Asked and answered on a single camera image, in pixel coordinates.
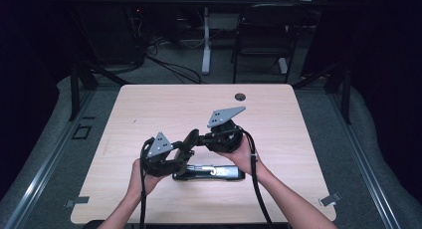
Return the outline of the black stapler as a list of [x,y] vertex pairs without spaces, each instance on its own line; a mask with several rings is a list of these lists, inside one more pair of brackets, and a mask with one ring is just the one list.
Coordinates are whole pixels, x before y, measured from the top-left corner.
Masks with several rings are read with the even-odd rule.
[[172,174],[177,181],[188,180],[227,180],[239,181],[245,178],[245,173],[236,165],[187,165],[182,174]]

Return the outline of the person's dark clothing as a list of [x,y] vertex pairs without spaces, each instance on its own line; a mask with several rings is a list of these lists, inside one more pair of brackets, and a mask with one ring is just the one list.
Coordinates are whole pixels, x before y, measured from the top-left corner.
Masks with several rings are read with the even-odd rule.
[[83,226],[83,229],[111,229],[106,220],[93,220]]

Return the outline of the person's left hand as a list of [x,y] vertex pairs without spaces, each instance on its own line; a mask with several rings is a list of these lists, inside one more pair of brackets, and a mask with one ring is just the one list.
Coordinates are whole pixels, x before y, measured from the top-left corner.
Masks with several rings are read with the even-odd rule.
[[163,179],[163,176],[156,177],[146,174],[144,178],[141,178],[141,163],[139,159],[136,159],[132,164],[132,170],[126,196],[131,200],[139,201],[141,198],[141,192],[145,191],[149,194],[159,181]]

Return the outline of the grey tape strip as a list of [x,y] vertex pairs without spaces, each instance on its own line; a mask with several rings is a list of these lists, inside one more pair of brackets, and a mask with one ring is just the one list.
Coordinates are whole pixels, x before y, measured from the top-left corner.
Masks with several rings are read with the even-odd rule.
[[321,206],[327,207],[327,206],[329,206],[329,205],[335,205],[335,204],[336,204],[336,202],[337,202],[338,200],[340,200],[340,199],[341,199],[341,195],[340,195],[338,192],[336,192],[336,193],[331,194],[331,195],[329,195],[329,196],[327,196],[327,197],[325,197],[325,198],[322,198],[322,199],[319,201],[319,204],[320,204]]
[[67,208],[73,208],[77,204],[86,204],[88,203],[90,198],[88,196],[78,196],[73,199],[69,199],[65,202],[64,206]]

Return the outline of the black metal stand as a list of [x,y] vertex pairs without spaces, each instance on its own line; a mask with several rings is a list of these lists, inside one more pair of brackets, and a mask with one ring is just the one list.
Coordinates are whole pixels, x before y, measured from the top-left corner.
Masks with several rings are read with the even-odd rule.
[[99,73],[120,86],[129,85],[129,82],[109,72],[105,68],[91,61],[75,61],[71,69],[71,100],[72,110],[70,120],[74,120],[81,110],[80,84],[89,91],[95,91],[99,86],[94,73]]
[[335,94],[339,87],[342,87],[340,114],[345,122],[350,124],[349,108],[351,93],[351,68],[347,63],[335,63],[317,73],[313,73],[304,80],[300,80],[298,83],[293,84],[293,88],[295,90],[301,89],[325,75],[328,75],[328,80],[323,88],[327,94]]

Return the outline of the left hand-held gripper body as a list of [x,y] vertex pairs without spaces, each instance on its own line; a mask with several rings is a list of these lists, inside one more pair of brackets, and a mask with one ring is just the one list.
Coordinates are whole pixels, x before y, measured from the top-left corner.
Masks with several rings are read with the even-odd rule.
[[143,170],[156,177],[172,174],[173,159],[167,160],[172,150],[174,150],[172,143],[162,132],[148,139],[141,150]]

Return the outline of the person's right hand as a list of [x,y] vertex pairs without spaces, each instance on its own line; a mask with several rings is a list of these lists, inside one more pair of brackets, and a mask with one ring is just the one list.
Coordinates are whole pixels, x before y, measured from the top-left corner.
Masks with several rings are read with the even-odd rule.
[[[240,146],[233,152],[219,152],[219,155],[224,156],[231,160],[239,169],[245,173],[252,174],[252,152],[249,144],[249,140],[244,135]],[[264,175],[267,171],[265,164],[257,157],[256,160],[256,174],[258,177]]]

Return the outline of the black folding chair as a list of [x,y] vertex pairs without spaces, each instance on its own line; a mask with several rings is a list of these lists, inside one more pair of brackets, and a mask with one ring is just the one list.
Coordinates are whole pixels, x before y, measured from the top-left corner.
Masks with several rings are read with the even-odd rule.
[[259,3],[246,7],[238,16],[232,52],[232,82],[237,82],[238,59],[272,58],[278,65],[284,59],[289,79],[300,31],[308,17],[305,7],[297,4]]

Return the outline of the metal floor rail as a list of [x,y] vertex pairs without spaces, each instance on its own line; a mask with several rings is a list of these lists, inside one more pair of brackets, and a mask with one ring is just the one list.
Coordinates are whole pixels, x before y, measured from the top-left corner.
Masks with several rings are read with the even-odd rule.
[[334,109],[335,115],[338,118],[341,127],[345,131],[347,138],[351,144],[351,154],[360,171],[366,188],[372,198],[372,201],[378,211],[378,214],[384,224],[385,229],[402,229],[398,222],[390,203],[388,202],[384,190],[379,184],[378,179],[369,163],[369,160],[363,150],[363,147],[354,131],[351,124],[347,123],[343,118],[340,109],[340,101],[336,95],[327,95],[331,106]]
[[80,196],[98,146],[105,112],[96,92],[82,94],[81,110],[68,120],[68,96],[60,98],[23,171],[0,202],[0,229],[82,229],[64,206]]

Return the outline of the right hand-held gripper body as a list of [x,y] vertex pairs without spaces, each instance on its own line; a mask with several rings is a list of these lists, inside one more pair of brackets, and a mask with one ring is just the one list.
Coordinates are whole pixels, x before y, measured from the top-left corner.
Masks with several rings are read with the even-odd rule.
[[214,152],[230,153],[236,150],[242,141],[243,134],[233,122],[233,117],[243,112],[245,107],[216,110],[211,114],[207,127],[206,146]]

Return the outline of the dark computer tower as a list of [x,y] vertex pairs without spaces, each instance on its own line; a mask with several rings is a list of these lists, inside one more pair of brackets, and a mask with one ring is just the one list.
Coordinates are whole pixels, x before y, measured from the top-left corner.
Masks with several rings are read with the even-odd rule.
[[123,7],[82,6],[80,16],[98,62],[129,65],[142,61],[144,49],[133,37]]

